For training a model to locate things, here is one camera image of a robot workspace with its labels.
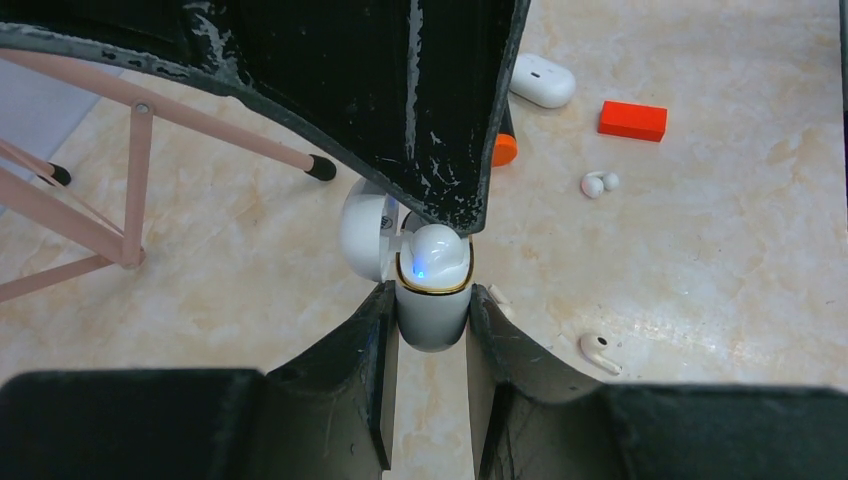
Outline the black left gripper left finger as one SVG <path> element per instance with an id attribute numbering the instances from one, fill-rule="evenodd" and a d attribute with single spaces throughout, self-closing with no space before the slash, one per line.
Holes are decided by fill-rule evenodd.
<path id="1" fill-rule="evenodd" d="M 395 285 L 284 365 L 34 371 L 1 389 L 5 479 L 378 479 L 390 469 Z"/>

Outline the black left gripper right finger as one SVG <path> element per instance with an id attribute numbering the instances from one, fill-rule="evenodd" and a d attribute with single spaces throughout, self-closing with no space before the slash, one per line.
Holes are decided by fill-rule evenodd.
<path id="1" fill-rule="evenodd" d="M 828 388 L 607 384 L 475 286 L 466 336 L 479 479 L 843 479 L 847 396 Z"/>

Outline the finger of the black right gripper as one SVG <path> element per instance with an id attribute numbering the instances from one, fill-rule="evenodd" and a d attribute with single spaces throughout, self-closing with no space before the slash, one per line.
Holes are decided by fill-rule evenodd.
<path id="1" fill-rule="evenodd" d="M 1 44 L 239 100 L 423 219 L 486 224 L 525 1 L 5 1 Z"/>

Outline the white stem earbud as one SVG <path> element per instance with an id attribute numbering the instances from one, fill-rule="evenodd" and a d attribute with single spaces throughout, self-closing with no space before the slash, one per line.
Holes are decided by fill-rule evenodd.
<path id="1" fill-rule="evenodd" d="M 602 335 L 587 332 L 580 336 L 578 346 L 583 357 L 592 365 L 613 376 L 619 376 L 622 373 L 623 367 L 604 354 L 609 347 L 609 342 Z"/>

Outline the white charging case gold trim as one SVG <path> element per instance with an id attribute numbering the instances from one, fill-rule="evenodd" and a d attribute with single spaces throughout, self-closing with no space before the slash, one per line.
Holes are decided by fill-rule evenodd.
<path id="1" fill-rule="evenodd" d="M 361 178 L 340 216 L 340 250 L 360 277 L 396 282 L 398 326 L 422 352 L 440 352 L 460 339 L 468 316 L 473 240 L 410 212 L 378 185 Z"/>

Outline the white clip earbud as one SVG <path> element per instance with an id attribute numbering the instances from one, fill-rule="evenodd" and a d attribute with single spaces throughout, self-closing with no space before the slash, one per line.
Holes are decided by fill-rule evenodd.
<path id="1" fill-rule="evenodd" d="M 404 238 L 397 269 L 412 290 L 428 294 L 461 290 L 472 270 L 471 241 L 449 227 L 425 225 Z"/>
<path id="2" fill-rule="evenodd" d="M 614 172 L 594 171 L 587 173 L 580 181 L 582 193 L 590 198 L 596 199 L 604 192 L 613 191 L 620 185 L 620 179 Z"/>

